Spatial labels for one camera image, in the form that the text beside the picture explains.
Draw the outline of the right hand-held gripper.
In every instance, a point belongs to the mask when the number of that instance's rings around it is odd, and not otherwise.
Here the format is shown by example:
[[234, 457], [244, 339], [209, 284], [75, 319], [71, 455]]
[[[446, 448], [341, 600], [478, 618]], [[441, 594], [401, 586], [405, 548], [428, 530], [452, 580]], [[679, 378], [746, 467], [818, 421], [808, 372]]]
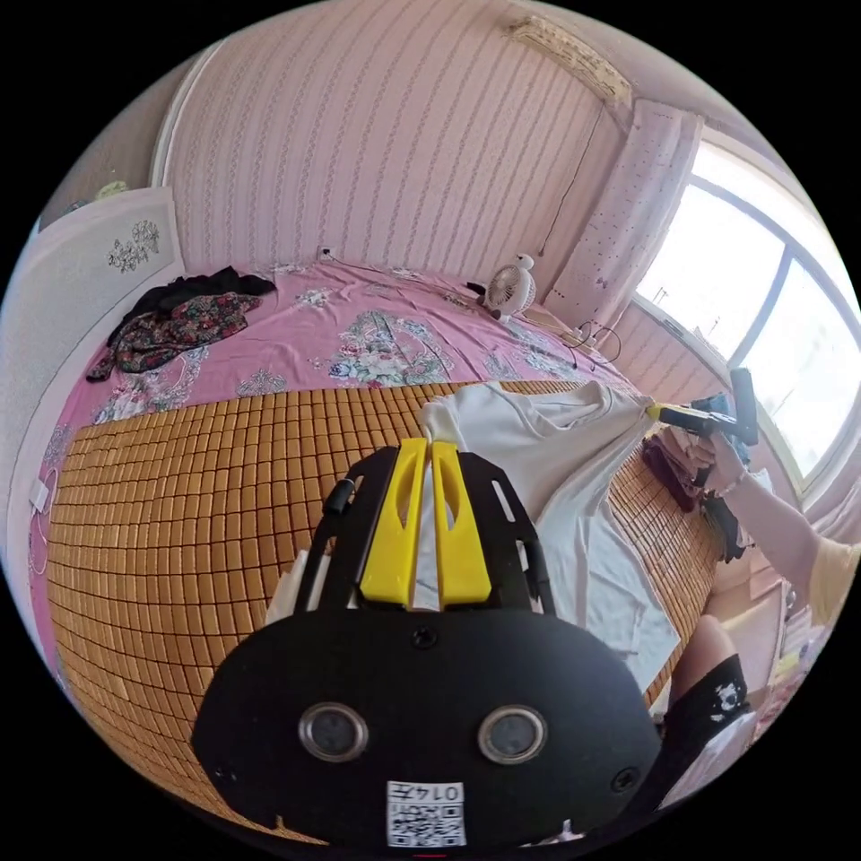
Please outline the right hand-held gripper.
[[678, 444], [682, 451], [682, 465], [686, 467], [691, 478], [696, 478], [702, 471], [705, 471], [708, 476], [706, 470], [697, 470], [693, 466], [691, 460], [688, 458], [688, 452], [697, 437], [708, 436], [713, 431], [723, 433], [718, 420], [713, 418], [710, 413], [668, 404], [652, 404], [646, 409], [645, 413], [653, 422], [660, 422], [670, 428], [683, 431], [687, 435], [688, 440]]

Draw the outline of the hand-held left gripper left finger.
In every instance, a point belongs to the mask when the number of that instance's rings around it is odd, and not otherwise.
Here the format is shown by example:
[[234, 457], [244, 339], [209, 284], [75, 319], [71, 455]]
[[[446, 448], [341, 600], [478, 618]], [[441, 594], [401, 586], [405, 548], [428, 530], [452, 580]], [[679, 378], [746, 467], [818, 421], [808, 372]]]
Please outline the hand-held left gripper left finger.
[[360, 580], [362, 598], [377, 604], [413, 601], [422, 521], [427, 442], [403, 439], [387, 448], [386, 474]]

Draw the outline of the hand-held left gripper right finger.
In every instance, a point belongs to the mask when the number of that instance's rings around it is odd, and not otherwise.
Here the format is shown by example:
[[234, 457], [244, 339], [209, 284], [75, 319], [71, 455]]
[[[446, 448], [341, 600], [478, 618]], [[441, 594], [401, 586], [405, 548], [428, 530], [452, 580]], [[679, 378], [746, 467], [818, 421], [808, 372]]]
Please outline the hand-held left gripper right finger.
[[430, 465], [439, 601], [484, 604], [491, 580], [455, 444], [433, 442]]

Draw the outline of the person's right hand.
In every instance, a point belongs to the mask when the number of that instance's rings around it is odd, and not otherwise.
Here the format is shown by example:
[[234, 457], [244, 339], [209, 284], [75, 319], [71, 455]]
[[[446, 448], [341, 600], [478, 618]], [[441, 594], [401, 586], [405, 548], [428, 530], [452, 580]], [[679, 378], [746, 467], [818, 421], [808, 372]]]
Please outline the person's right hand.
[[720, 431], [699, 436], [691, 445], [688, 458], [697, 470], [706, 470], [706, 488], [723, 496], [747, 474], [747, 468], [729, 439]]

